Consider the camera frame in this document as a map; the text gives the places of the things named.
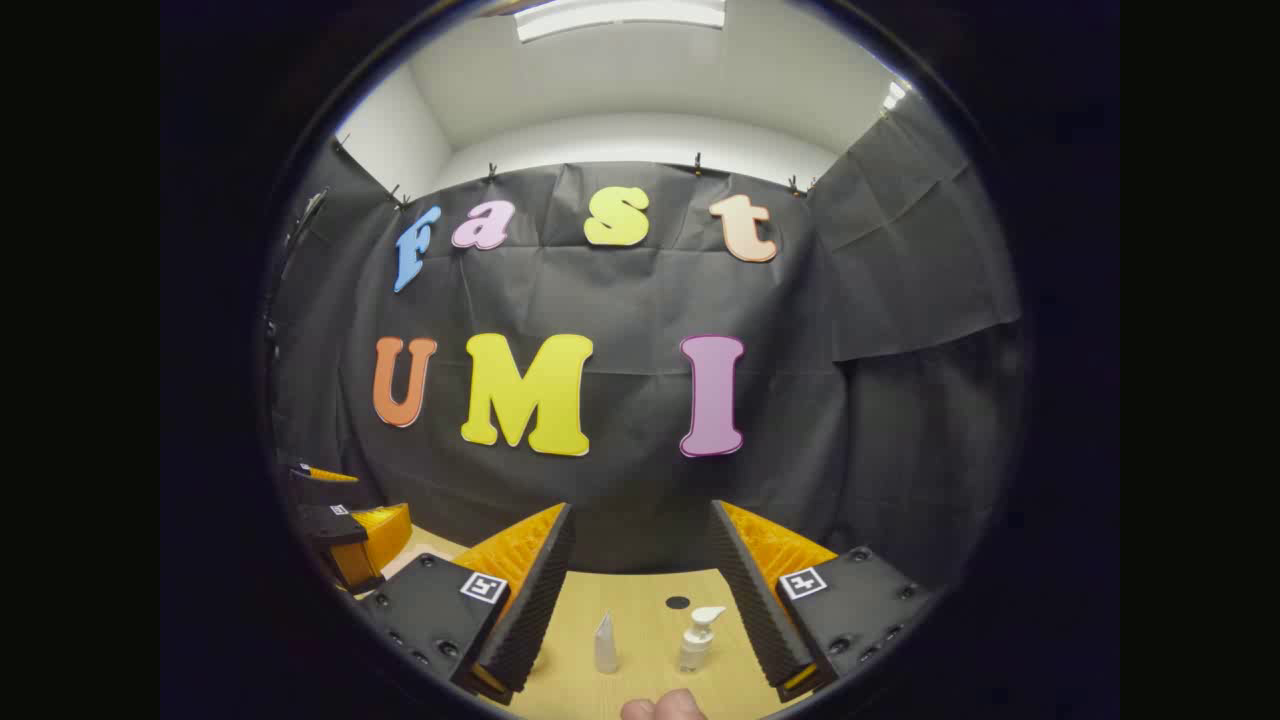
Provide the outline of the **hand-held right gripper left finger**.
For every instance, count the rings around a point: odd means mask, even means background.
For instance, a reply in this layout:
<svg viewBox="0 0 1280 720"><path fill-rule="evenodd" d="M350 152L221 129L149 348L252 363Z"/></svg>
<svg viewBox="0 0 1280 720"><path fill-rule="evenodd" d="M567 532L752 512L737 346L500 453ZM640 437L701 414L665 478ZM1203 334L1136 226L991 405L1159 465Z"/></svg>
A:
<svg viewBox="0 0 1280 720"><path fill-rule="evenodd" d="M508 705L540 652L573 539L572 507L557 503L453 560L420 553L358 605L417 673Z"/></svg>

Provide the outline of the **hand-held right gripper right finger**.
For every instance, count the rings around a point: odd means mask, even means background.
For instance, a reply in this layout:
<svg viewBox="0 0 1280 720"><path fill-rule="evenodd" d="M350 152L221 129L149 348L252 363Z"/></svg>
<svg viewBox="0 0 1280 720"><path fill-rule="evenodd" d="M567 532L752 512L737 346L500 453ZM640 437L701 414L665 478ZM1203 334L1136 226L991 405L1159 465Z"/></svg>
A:
<svg viewBox="0 0 1280 720"><path fill-rule="evenodd" d="M782 702L869 673L937 603L876 550L836 553L721 500L710 501L710 546Z"/></svg>

